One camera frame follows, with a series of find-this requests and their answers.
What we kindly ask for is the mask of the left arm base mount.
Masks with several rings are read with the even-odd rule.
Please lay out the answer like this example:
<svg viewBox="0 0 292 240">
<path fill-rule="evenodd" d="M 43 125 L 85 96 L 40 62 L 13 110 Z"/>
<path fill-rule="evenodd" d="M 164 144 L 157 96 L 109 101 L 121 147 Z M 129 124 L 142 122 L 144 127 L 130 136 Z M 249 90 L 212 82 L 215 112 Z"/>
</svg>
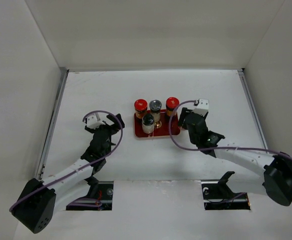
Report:
<svg viewBox="0 0 292 240">
<path fill-rule="evenodd" d="M 67 211 L 111 211 L 113 206 L 114 182 L 99 181 L 95 177 L 87 180 L 88 193 L 66 206 Z"/>
</svg>

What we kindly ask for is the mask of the short red-lid sauce jar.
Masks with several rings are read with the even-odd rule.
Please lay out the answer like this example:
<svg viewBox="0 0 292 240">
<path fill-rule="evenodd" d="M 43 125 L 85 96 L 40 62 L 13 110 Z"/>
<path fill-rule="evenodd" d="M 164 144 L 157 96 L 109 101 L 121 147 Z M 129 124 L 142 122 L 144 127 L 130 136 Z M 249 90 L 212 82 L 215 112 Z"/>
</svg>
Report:
<svg viewBox="0 0 292 240">
<path fill-rule="evenodd" d="M 134 102 L 135 116 L 137 119 L 142 119 L 147 114 L 148 103 L 144 99 L 138 99 Z"/>
</svg>

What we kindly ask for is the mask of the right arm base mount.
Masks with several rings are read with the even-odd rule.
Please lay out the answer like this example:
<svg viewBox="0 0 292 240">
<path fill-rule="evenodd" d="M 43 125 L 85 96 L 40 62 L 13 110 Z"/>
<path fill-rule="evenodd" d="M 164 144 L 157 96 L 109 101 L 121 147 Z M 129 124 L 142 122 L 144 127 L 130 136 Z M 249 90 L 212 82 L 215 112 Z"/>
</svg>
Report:
<svg viewBox="0 0 292 240">
<path fill-rule="evenodd" d="M 206 211 L 250 210 L 248 195 L 233 192 L 227 185 L 234 171 L 226 172 L 220 179 L 201 182 L 203 204 Z"/>
</svg>

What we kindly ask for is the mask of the tall red-cap sauce bottle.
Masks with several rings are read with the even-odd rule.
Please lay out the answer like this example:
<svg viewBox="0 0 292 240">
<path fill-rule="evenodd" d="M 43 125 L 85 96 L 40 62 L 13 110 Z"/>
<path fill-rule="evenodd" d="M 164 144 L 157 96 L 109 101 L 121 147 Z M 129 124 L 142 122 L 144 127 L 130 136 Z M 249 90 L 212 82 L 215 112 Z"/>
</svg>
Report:
<svg viewBox="0 0 292 240">
<path fill-rule="evenodd" d="M 179 99 L 176 97 L 169 97 L 166 100 L 166 116 L 167 117 L 175 117 L 176 112 L 174 112 L 175 108 L 180 104 Z"/>
</svg>

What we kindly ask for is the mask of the grey-cap white salt shaker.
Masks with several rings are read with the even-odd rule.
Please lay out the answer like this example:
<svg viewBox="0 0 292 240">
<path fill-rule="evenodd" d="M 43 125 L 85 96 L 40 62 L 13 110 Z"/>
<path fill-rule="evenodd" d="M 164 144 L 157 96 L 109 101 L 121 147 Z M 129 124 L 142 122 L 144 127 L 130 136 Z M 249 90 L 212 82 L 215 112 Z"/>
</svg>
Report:
<svg viewBox="0 0 292 240">
<path fill-rule="evenodd" d="M 149 103 L 150 113 L 154 117 L 154 121 L 157 123 L 160 121 L 160 111 L 162 103 L 160 100 L 154 99 Z"/>
</svg>

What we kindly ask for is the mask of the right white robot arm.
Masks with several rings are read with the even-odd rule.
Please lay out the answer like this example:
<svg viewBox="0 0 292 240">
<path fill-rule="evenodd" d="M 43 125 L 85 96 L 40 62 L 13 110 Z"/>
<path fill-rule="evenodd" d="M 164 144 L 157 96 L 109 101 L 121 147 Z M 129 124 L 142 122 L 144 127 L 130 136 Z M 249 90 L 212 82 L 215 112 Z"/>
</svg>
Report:
<svg viewBox="0 0 292 240">
<path fill-rule="evenodd" d="M 248 169 L 259 176 L 257 181 L 246 180 L 244 185 L 252 192 L 267 195 L 275 203 L 289 206 L 292 203 L 292 157 L 283 152 L 264 148 L 239 147 L 234 143 L 218 146 L 225 139 L 208 129 L 203 109 L 184 107 L 179 126 L 188 131 L 196 152 L 226 160 Z"/>
</svg>

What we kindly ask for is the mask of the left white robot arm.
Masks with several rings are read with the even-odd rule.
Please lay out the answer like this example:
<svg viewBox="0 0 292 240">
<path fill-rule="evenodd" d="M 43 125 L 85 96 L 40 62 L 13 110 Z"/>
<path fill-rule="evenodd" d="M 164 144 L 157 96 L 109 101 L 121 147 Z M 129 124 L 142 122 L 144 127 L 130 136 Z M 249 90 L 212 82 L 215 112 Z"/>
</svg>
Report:
<svg viewBox="0 0 292 240">
<path fill-rule="evenodd" d="M 89 124 L 92 115 L 98 115 L 95 110 L 83 118 L 85 130 L 93 135 L 89 146 L 72 165 L 58 174 L 46 179 L 29 180 L 18 200 L 9 209 L 10 213 L 32 233 L 41 232 L 51 221 L 54 213 L 64 210 L 75 200 L 85 197 L 93 199 L 98 193 L 98 180 L 94 175 L 106 164 L 106 158 L 119 146 L 112 142 L 112 136 L 123 133 L 125 124 L 120 114 L 105 112 L 112 124 L 107 124 L 96 118 Z"/>
</svg>

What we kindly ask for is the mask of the black-cap white bottle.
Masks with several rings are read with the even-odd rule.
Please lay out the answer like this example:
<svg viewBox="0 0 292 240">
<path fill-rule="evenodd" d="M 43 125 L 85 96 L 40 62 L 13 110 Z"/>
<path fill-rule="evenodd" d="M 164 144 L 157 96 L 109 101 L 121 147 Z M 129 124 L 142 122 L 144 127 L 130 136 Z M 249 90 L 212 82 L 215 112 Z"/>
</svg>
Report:
<svg viewBox="0 0 292 240">
<path fill-rule="evenodd" d="M 150 113 L 147 113 L 142 118 L 142 130 L 146 134 L 151 134 L 154 132 L 154 116 Z"/>
</svg>

